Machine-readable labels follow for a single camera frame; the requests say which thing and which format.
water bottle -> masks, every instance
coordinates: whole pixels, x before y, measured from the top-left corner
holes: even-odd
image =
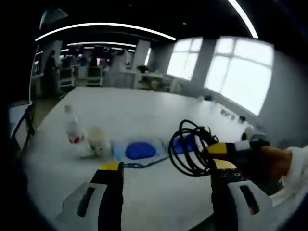
[[[66,114],[66,133],[70,143],[79,143],[83,140],[83,132],[77,121],[77,117],[71,105],[65,105]]]

black cable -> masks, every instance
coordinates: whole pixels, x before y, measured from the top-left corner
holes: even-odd
[[[183,128],[184,123],[189,123],[195,126],[194,129],[189,129],[189,128]],[[195,142],[195,137],[199,137],[200,143],[203,147],[203,151],[201,152]],[[188,166],[186,166],[178,157],[177,152],[175,151],[174,147],[174,140],[177,139],[179,141],[180,146],[182,147],[184,151],[184,156],[187,161]],[[204,168],[200,168],[190,157],[189,152],[188,152],[188,142],[191,142],[193,152],[200,162],[200,164]],[[172,136],[169,146],[168,146],[168,154],[170,157],[170,160],[174,167],[180,171],[181,173],[185,174],[186,176],[191,176],[191,177],[201,177],[201,176],[209,176],[211,174],[211,170],[216,169],[216,164],[212,158],[209,158],[209,153],[206,149],[205,143],[210,146],[215,143],[218,143],[219,140],[216,136],[212,136],[211,134],[211,129],[208,127],[208,131],[205,130],[204,127],[199,127],[195,123],[193,123],[190,120],[183,120],[180,123],[179,130],[174,133]],[[175,160],[173,158],[176,158],[178,161],[179,165],[182,166],[179,167],[175,163]]]

desk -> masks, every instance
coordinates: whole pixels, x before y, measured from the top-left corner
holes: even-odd
[[[103,86],[116,88],[134,88],[136,72],[132,70],[112,71],[109,67],[103,70]]]
[[[143,84],[141,89],[144,90],[155,90],[155,88],[152,86],[152,82],[155,81],[158,84],[162,82],[163,75],[156,74],[156,73],[141,73],[142,79],[139,81],[139,83]]]
[[[246,127],[221,115],[222,106],[212,102],[161,92],[77,87],[45,117],[25,154],[29,194],[50,219],[99,167],[97,159],[78,158],[86,153],[85,142],[80,146],[68,142],[66,104],[72,105],[84,129],[100,126],[110,139],[171,137],[180,121],[189,119],[210,126],[220,141],[235,142]],[[187,177],[170,160],[145,169],[124,169],[123,196],[123,231],[187,231],[213,213],[210,177]]]

white sleeve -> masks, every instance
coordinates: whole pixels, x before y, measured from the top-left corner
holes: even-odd
[[[271,196],[274,204],[292,197],[293,209],[296,209],[308,191],[308,145],[304,148],[290,147],[292,160],[288,175],[282,177],[284,189]]]

white cup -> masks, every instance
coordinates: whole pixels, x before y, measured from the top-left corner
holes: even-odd
[[[104,160],[111,160],[110,142],[105,138],[100,127],[94,126],[88,129],[87,140],[94,154]]]

